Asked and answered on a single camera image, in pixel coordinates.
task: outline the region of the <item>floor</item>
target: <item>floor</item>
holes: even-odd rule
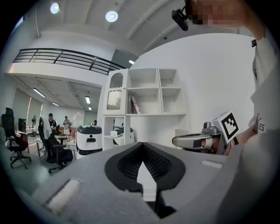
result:
[[[0,161],[2,167],[14,187],[24,190],[29,195],[31,195],[39,185],[43,184],[48,178],[55,175],[57,172],[54,171],[52,174],[48,173],[48,169],[56,167],[57,164],[49,164],[45,157],[38,156],[36,144],[37,138],[39,138],[39,136],[28,136],[30,153],[28,153],[27,150],[23,152],[23,155],[29,156],[32,159],[31,162],[29,162],[28,159],[24,159],[24,163],[28,167],[27,170],[20,161],[13,164],[14,168],[10,167],[10,156],[13,152],[9,151],[5,147],[5,143],[0,140]]]

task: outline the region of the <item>chair backrest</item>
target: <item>chair backrest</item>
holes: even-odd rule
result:
[[[6,114],[2,114],[2,123],[6,138],[16,135],[14,130],[14,112],[11,108],[6,107]]]
[[[38,124],[38,132],[41,138],[41,141],[45,147],[45,158],[47,161],[52,157],[52,153],[49,147],[48,139],[45,139],[44,135],[44,121],[42,117],[39,118],[39,124]]]

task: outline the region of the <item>white shelf unit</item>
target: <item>white shelf unit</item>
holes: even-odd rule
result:
[[[114,74],[123,74],[121,105],[124,108],[114,113],[103,110],[103,149],[117,147],[110,137],[114,118],[124,120],[124,144],[131,143],[130,128],[134,130],[135,141],[155,142],[176,148],[172,138],[180,133],[187,133],[185,93],[181,89],[176,69],[143,68],[112,71],[109,73],[106,92]],[[140,114],[131,110],[130,95],[135,97]]]
[[[180,87],[180,80],[176,69],[158,69],[161,87]]]
[[[114,128],[114,121],[115,126],[124,125],[124,133],[117,137],[111,137],[111,130]],[[118,145],[114,144],[114,139],[121,140],[124,144],[130,140],[130,117],[128,116],[121,116],[121,115],[105,115],[103,116],[103,130],[102,130],[102,148],[103,150],[112,149],[118,147]]]
[[[159,88],[156,68],[129,69],[127,88]]]
[[[130,96],[133,95],[141,114],[161,114],[161,95],[158,87],[128,88],[127,114],[131,113]]]
[[[186,112],[186,104],[181,88],[161,87],[161,92],[163,113]]]

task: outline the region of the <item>gray plastic surface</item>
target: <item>gray plastic surface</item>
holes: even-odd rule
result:
[[[106,177],[107,160],[136,143],[85,156],[56,173],[32,195],[41,205],[69,179],[81,182],[78,193],[71,197],[60,217],[73,223],[148,223],[159,218],[142,200],[141,193],[124,192]]]
[[[170,153],[169,147],[156,143],[149,144]],[[176,188],[163,191],[162,196],[167,206],[172,206],[178,210],[197,197],[220,171],[219,168],[204,165],[201,162],[207,160],[223,164],[227,156],[175,149],[172,151],[172,155],[185,164],[186,171]]]
[[[164,219],[155,215],[140,193],[120,191],[106,178],[106,161],[135,144],[81,158],[40,186],[33,198],[44,205],[68,179],[77,179],[81,188],[60,216],[72,223],[234,223],[257,203],[273,181],[280,160],[275,144],[279,135],[279,131],[269,130],[256,135],[246,145],[234,146],[227,157],[150,143],[186,166],[179,184],[162,192],[166,205],[177,209]],[[224,165],[218,169],[201,164],[202,160]]]

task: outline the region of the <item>camera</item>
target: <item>camera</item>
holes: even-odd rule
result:
[[[173,10],[171,16],[183,31],[187,31],[189,29],[187,16],[183,14],[181,9]]]

